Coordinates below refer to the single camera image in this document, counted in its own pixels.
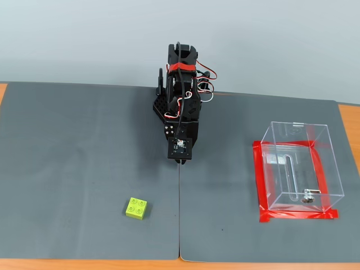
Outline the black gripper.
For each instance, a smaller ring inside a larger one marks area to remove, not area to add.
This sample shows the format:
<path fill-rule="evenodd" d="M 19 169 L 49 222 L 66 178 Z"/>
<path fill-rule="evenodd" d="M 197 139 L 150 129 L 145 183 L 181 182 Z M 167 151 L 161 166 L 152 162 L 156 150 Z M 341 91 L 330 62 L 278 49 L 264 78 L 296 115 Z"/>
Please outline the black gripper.
<path fill-rule="evenodd" d="M 166 120 L 164 122 L 164 134 L 168 141 L 168 150 L 173 151 L 174 146 L 177 145 L 176 139 L 183 141 L 183 147 L 187 151 L 191 151 L 198 135 L 199 122 L 198 121 L 184 121 L 179 124 L 176 120 Z M 175 159 L 176 163 L 180 164 L 180 160 Z"/>

